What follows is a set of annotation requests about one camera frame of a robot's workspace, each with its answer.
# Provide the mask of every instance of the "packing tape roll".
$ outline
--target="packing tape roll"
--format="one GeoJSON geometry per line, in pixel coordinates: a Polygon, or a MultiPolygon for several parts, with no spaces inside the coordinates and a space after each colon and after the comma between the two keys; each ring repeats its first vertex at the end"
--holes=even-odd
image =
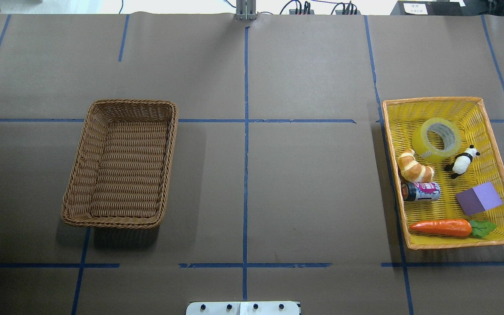
{"type": "Polygon", "coordinates": [[[431,118],[419,126],[413,132],[413,149],[422,159],[439,163],[440,161],[455,155],[462,145],[460,131],[450,121],[443,118],[431,118]],[[427,137],[427,132],[432,131],[442,138],[444,149],[435,148],[427,137]]]}

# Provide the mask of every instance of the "panda figurine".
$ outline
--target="panda figurine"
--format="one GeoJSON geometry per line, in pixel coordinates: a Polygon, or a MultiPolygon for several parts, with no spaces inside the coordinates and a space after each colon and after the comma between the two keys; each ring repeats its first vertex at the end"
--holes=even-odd
{"type": "Polygon", "coordinates": [[[454,163],[446,165],[444,170],[454,172],[454,174],[450,175],[450,178],[455,179],[466,172],[472,160],[478,155],[480,155],[478,149],[474,148],[474,145],[470,145],[466,151],[456,156],[454,163]]]}

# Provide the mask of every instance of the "toy croissant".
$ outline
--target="toy croissant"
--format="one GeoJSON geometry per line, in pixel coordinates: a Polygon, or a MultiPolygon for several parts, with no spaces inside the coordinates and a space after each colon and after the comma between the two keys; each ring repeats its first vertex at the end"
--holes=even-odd
{"type": "Polygon", "coordinates": [[[408,149],[398,158],[400,173],[412,183],[428,183],[434,175],[434,168],[420,164],[413,156],[415,151],[408,149]]]}

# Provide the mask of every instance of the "green leaf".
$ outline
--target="green leaf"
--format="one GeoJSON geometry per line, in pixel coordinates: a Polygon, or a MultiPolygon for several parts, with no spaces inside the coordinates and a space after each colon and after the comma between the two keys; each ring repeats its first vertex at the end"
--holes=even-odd
{"type": "Polygon", "coordinates": [[[477,238],[486,237],[491,231],[497,228],[497,224],[491,223],[489,221],[476,221],[470,220],[470,225],[472,226],[472,234],[477,238]]]}

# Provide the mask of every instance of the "can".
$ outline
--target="can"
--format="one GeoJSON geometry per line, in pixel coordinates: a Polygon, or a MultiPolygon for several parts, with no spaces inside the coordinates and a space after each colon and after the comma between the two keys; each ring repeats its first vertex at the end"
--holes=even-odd
{"type": "Polygon", "coordinates": [[[404,198],[404,201],[434,201],[440,197],[441,188],[435,182],[407,183],[402,185],[402,198],[404,198]]]}

